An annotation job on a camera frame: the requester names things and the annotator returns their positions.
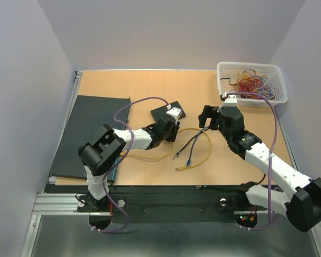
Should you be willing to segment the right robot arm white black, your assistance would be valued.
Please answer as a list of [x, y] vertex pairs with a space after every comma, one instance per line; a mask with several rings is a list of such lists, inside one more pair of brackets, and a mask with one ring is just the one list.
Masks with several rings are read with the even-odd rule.
[[321, 222], [321, 178], [311, 179], [298, 172], [275, 154], [253, 133], [245, 130], [244, 119], [237, 107], [205, 105], [199, 115], [199, 127], [210, 119], [209, 129], [218, 130], [229, 149], [246, 162], [270, 176], [281, 191], [265, 188], [255, 182], [239, 187], [235, 196], [238, 207], [252, 205], [273, 210], [286, 217], [299, 231], [307, 232]]

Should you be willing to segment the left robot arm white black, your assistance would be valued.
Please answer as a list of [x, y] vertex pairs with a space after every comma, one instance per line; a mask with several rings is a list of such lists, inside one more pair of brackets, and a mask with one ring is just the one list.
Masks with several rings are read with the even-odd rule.
[[102, 125], [78, 149], [78, 155], [86, 171], [88, 191], [91, 196], [90, 205], [97, 211], [108, 206], [109, 189], [107, 177], [111, 169], [115, 169], [120, 153], [128, 149], [150, 150], [158, 147], [163, 141], [174, 142], [180, 122], [174, 118], [160, 118], [156, 123], [138, 130], [116, 130]]

